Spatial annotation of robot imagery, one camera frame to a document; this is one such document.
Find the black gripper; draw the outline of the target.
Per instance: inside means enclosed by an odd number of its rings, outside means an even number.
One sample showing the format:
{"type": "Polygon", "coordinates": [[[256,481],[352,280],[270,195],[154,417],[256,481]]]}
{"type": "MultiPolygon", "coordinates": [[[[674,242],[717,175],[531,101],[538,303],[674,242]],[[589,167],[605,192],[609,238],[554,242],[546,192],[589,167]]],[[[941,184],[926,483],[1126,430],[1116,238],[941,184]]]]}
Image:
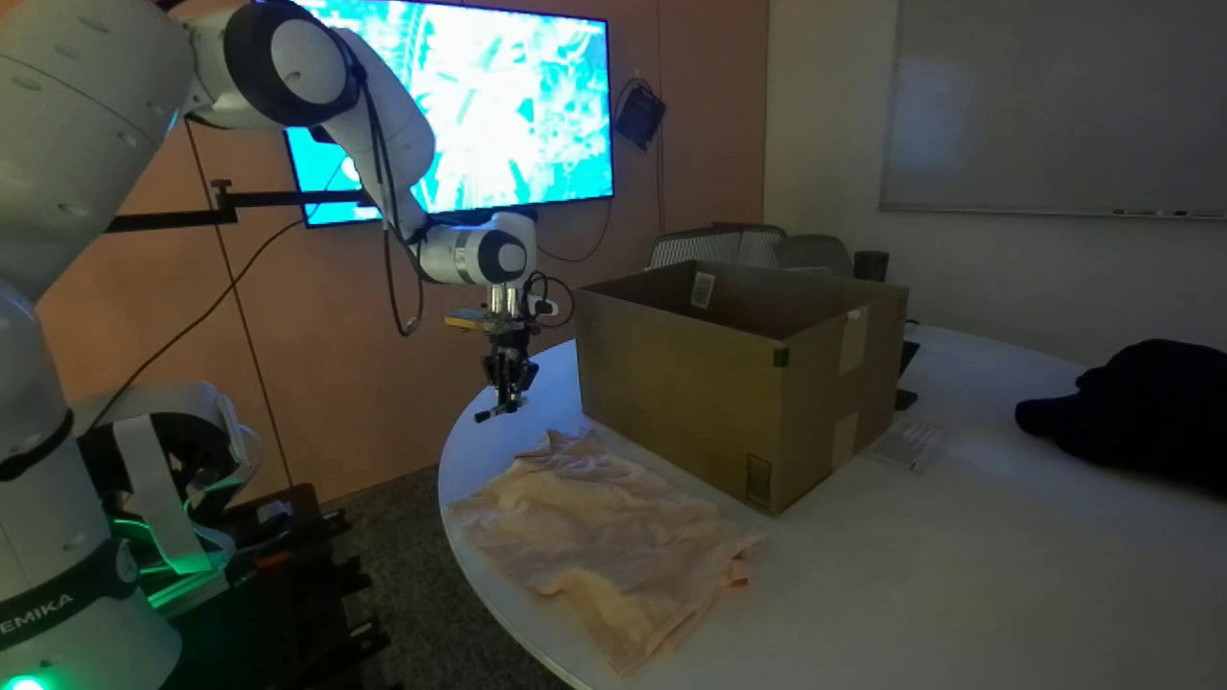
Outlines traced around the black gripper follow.
{"type": "Polygon", "coordinates": [[[526,402],[526,382],[538,375],[538,365],[531,358],[531,343],[538,336],[538,321],[526,316],[480,316],[480,329],[492,343],[492,354],[485,358],[485,374],[492,379],[492,407],[517,412],[526,402]]]}

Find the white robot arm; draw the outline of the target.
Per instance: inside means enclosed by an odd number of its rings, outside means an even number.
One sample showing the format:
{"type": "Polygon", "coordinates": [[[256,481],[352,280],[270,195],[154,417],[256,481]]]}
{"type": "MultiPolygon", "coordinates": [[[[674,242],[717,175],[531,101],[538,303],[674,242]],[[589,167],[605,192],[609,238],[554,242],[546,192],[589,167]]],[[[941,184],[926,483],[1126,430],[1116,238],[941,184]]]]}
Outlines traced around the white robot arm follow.
{"type": "Polygon", "coordinates": [[[81,454],[63,368],[81,329],[156,284],[187,297],[221,251],[115,228],[163,184],[180,127],[315,127],[362,168],[382,234],[435,284],[517,310],[538,251],[511,210],[437,228],[412,200],[435,132],[362,34],[297,0],[3,0],[0,8],[0,688],[163,690],[180,633],[145,601],[81,454]]]}

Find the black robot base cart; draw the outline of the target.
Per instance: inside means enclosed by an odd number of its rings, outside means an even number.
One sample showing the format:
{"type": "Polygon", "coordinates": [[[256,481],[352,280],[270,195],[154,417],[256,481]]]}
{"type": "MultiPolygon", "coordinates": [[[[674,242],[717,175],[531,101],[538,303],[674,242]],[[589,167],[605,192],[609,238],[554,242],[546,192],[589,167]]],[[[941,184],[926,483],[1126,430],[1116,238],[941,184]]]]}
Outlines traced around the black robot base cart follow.
{"type": "Polygon", "coordinates": [[[358,556],[339,556],[352,522],[297,483],[233,505],[225,529],[248,551],[219,597],[172,618],[184,653],[163,690],[372,690],[391,635],[352,614],[372,588],[358,556]]]}

